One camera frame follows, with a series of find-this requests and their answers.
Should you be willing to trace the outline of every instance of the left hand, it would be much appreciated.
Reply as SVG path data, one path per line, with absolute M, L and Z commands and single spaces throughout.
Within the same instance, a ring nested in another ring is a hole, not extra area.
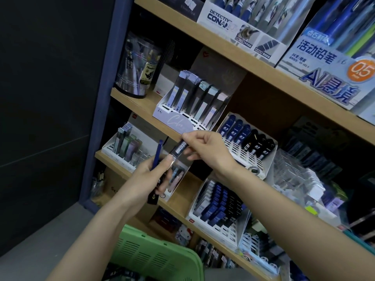
M 113 197 L 120 201 L 135 215 L 147 201 L 148 195 L 155 189 L 160 177 L 169 169 L 173 158 L 167 155 L 155 169 L 151 170 L 154 157 L 145 160 L 139 164 L 133 175 L 125 182 L 120 190 Z M 168 187 L 169 180 L 172 178 L 172 169 L 169 169 L 163 182 L 155 191 L 160 195 Z

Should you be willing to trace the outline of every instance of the gray floor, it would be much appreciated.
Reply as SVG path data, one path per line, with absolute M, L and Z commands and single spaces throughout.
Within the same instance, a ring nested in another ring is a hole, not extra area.
M 0 280 L 42 281 L 93 215 L 78 203 L 0 257 Z

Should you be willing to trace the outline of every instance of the right hand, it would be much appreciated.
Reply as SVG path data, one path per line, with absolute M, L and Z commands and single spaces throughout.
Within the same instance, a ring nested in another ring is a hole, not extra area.
M 202 159 L 225 182 L 238 166 L 219 133 L 197 130 L 182 134 L 182 139 L 189 145 L 184 151 L 188 160 Z

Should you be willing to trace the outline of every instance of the person's arm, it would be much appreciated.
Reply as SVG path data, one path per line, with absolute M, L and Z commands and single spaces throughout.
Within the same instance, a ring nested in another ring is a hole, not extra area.
M 153 158 L 141 163 L 115 196 L 97 212 L 50 273 L 47 281 L 102 279 L 122 228 L 142 208 L 148 194 L 170 167 L 172 157 L 168 155 L 150 171 L 152 161 Z M 171 175 L 169 170 L 156 194 L 164 193 Z
M 375 256 L 235 162 L 220 134 L 184 133 L 190 160 L 204 160 L 311 280 L 374 280 Z

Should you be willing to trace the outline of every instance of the hand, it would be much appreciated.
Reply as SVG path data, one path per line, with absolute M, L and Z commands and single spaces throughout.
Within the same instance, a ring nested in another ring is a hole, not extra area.
M 219 133 L 197 130 L 182 134 L 182 139 L 189 145 L 184 151 L 188 160 L 204 160 L 223 183 L 238 166 Z
M 155 189 L 160 177 L 171 166 L 173 157 L 171 155 L 165 156 L 157 167 L 151 170 L 153 161 L 154 157 L 151 157 L 139 164 L 133 175 L 113 197 L 113 199 L 121 201 L 122 204 L 125 204 L 124 206 L 128 207 L 129 211 L 132 212 L 131 216 L 135 215 L 147 201 L 148 195 Z M 169 169 L 155 193 L 158 195 L 164 193 L 171 178 L 172 169 Z

